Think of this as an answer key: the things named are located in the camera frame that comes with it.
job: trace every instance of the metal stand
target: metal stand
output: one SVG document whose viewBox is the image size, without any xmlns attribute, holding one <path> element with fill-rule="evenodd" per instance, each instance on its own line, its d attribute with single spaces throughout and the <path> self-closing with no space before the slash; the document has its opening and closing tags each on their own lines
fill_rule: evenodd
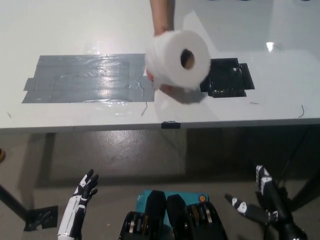
<svg viewBox="0 0 320 240">
<path fill-rule="evenodd" d="M 17 214 L 24 222 L 24 231 L 56 228 L 58 224 L 58 206 L 27 210 L 6 189 L 0 185 L 0 201 Z"/>
<path fill-rule="evenodd" d="M 306 182 L 303 188 L 289 200 L 291 211 L 296 211 L 320 196 L 320 168 Z"/>
</svg>

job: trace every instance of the robotic arm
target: robotic arm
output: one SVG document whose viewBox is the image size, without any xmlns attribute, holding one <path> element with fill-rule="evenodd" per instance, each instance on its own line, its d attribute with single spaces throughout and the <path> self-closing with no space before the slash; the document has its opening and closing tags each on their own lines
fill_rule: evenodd
<svg viewBox="0 0 320 240">
<path fill-rule="evenodd" d="M 98 190 L 98 175 L 92 177 L 91 169 L 81 180 L 73 196 L 70 198 L 58 231 L 58 240 L 81 240 L 81 229 L 86 215 L 87 204 Z"/>
<path fill-rule="evenodd" d="M 308 236 L 294 223 L 288 203 L 264 166 L 256 166 L 255 180 L 260 206 L 246 203 L 229 194 L 225 195 L 227 201 L 243 217 L 265 226 L 272 225 L 280 240 L 307 240 Z"/>
</svg>

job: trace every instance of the black cable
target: black cable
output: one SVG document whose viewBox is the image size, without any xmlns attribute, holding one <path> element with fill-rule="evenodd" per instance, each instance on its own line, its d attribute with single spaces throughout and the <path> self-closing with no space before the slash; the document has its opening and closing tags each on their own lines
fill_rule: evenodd
<svg viewBox="0 0 320 240">
<path fill-rule="evenodd" d="M 267 232 L 268 232 L 268 228 L 269 228 L 270 224 L 271 224 L 271 223 L 269 222 L 269 223 L 267 223 L 267 224 L 265 225 L 265 227 L 264 227 L 263 240 L 267 240 Z"/>
<path fill-rule="evenodd" d="M 294 148 L 294 150 L 293 150 L 290 158 L 289 158 L 288 161 L 286 162 L 286 165 L 285 165 L 284 169 L 282 170 L 281 175 L 280 175 L 280 177 L 279 177 L 279 179 L 278 179 L 278 181 L 277 181 L 277 183 L 276 183 L 276 186 L 277 186 L 277 187 L 279 187 L 280 182 L 281 182 L 282 180 L 284 180 L 284 178 L 285 178 L 285 173 L 286 173 L 286 171 L 287 171 L 287 168 L 288 168 L 289 164 L 291 163 L 291 161 L 295 158 L 295 156 L 296 156 L 296 154 L 297 154 L 300 146 L 301 146 L 302 143 L 304 142 L 304 140 L 305 140 L 305 138 L 306 138 L 306 136 L 307 136 L 307 133 L 308 133 L 309 128 L 310 128 L 309 126 L 306 127 L 306 129 L 305 129 L 305 131 L 304 131 L 304 133 L 303 133 L 300 141 L 298 142 L 298 144 L 297 144 L 296 147 Z"/>
</svg>

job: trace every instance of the human arm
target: human arm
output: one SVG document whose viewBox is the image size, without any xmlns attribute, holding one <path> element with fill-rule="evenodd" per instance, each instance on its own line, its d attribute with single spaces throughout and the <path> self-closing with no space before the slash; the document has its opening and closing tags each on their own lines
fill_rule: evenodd
<svg viewBox="0 0 320 240">
<path fill-rule="evenodd" d="M 154 35 L 174 29 L 175 0 L 150 0 Z"/>
</svg>

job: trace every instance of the black tape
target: black tape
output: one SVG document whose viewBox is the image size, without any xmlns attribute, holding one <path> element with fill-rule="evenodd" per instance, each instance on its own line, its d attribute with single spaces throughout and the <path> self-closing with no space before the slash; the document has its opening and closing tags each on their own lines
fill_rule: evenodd
<svg viewBox="0 0 320 240">
<path fill-rule="evenodd" d="M 180 129 L 181 123 L 176 121 L 164 121 L 161 123 L 161 129 Z"/>
</svg>

